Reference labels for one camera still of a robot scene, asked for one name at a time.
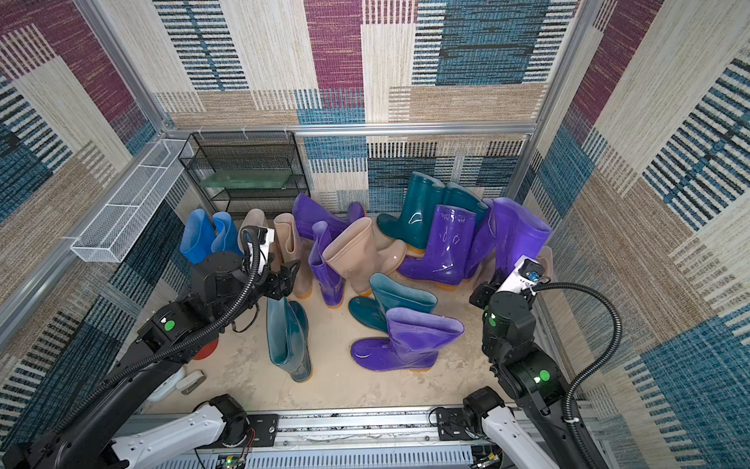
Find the beige rain boot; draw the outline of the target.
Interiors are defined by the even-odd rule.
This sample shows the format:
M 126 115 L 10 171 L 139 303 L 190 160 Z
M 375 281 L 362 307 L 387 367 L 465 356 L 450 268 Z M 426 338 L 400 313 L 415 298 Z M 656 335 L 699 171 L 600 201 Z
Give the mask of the beige rain boot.
M 313 274 L 308 264 L 310 250 L 298 233 L 296 221 L 291 213 L 282 213 L 273 219 L 275 236 L 283 263 L 300 262 L 293 293 L 300 299 L 308 298 L 313 292 Z
M 373 225 L 371 218 L 357 219 L 323 251 L 324 262 L 361 296 L 371 293 L 369 280 L 374 274 L 390 275 L 402 265 L 407 252 L 402 240 L 378 249 Z
M 248 227 L 269 227 L 268 219 L 266 217 L 265 212 L 262 209 L 259 208 L 253 208 L 251 209 L 243 221 L 239 225 L 238 230 L 238 245 L 241 250 L 244 250 L 246 248 L 247 243 L 242 238 L 242 231 Z

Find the beige rain boot wall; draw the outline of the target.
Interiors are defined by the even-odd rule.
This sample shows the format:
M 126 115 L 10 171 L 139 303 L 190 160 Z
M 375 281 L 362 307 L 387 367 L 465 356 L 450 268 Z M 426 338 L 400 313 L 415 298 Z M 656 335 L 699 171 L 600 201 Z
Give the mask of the beige rain boot wall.
M 555 276 L 553 264 L 553 250 L 545 245 L 536 257 L 536 261 L 544 268 L 545 276 L 552 279 Z

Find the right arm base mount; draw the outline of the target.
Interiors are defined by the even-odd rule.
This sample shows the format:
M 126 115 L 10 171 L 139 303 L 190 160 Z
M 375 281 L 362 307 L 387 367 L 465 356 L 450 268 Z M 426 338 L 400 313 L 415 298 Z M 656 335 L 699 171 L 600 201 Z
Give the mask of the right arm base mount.
M 436 406 L 428 421 L 437 428 L 441 441 L 484 440 L 499 447 L 517 468 L 559 468 L 491 387 L 470 394 L 462 408 Z

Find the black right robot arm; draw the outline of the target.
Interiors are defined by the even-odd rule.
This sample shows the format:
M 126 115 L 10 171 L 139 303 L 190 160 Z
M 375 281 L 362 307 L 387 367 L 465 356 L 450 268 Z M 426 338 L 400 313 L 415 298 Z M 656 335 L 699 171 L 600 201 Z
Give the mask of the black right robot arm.
M 554 359 L 534 342 L 531 312 L 538 291 L 568 289 L 598 300 L 612 319 L 612 338 L 605 352 L 568 383 Z M 543 283 L 519 293 L 481 283 L 470 303 L 482 308 L 482 351 L 503 390 L 514 399 L 544 438 L 556 461 L 570 468 L 605 468 L 603 457 L 574 399 L 583 381 L 614 355 L 622 338 L 622 322 L 613 303 L 599 291 L 577 283 Z

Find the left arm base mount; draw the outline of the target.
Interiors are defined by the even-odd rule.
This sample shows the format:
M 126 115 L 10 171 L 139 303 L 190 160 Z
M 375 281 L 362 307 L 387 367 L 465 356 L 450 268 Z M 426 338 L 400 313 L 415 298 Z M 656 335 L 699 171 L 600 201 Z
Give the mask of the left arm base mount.
M 190 414 L 148 431 L 114 439 L 109 448 L 129 468 L 154 468 L 200 448 L 271 447 L 278 414 L 248 414 L 228 394 L 213 398 Z

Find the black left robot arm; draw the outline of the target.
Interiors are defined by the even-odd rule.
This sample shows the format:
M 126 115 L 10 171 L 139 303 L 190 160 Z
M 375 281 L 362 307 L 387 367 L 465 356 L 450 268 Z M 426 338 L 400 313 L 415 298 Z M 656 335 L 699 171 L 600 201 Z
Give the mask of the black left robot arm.
M 139 330 L 123 359 L 71 413 L 33 443 L 9 447 L 7 468 L 152 468 L 176 455 L 216 443 L 240 444 L 246 413 L 224 395 L 141 437 L 116 432 L 146 399 L 214 342 L 260 299 L 291 294 L 300 269 L 291 261 L 273 271 L 273 229 L 241 229 L 240 253 L 218 252 L 191 269 L 191 291 L 160 308 Z

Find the purple rain boot front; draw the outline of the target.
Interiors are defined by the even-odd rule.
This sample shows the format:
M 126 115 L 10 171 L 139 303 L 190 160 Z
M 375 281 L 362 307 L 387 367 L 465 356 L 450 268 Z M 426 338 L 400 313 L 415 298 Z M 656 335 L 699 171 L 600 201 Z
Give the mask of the purple rain boot front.
M 460 320 L 398 307 L 386 314 L 388 337 L 365 338 L 351 347 L 354 361 L 369 371 L 430 369 L 439 351 L 458 339 Z

